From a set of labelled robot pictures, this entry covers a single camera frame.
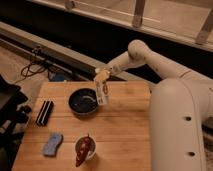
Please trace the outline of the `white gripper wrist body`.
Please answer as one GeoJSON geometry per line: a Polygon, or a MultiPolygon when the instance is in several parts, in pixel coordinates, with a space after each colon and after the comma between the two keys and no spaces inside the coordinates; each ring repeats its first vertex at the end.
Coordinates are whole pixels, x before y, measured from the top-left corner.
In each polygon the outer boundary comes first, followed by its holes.
{"type": "Polygon", "coordinates": [[[128,56],[118,56],[112,59],[106,66],[111,75],[117,75],[125,71],[129,65],[128,56]]]}

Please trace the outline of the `cream soft gripper finger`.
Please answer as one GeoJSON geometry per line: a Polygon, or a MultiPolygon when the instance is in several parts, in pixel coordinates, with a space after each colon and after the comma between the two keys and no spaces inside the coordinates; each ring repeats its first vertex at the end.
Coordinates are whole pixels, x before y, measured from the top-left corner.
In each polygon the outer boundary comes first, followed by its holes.
{"type": "Polygon", "coordinates": [[[106,68],[96,68],[95,73],[95,81],[105,81],[110,77],[110,71],[106,68]]]}

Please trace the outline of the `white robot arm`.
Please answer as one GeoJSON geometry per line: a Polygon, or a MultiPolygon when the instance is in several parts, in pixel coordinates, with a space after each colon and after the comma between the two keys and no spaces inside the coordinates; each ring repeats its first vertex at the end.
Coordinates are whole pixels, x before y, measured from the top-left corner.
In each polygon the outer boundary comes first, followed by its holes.
{"type": "Polygon", "coordinates": [[[126,52],[96,70],[94,81],[144,64],[162,79],[149,103],[152,171],[206,171],[202,122],[213,115],[213,79],[133,40],[126,52]]]}

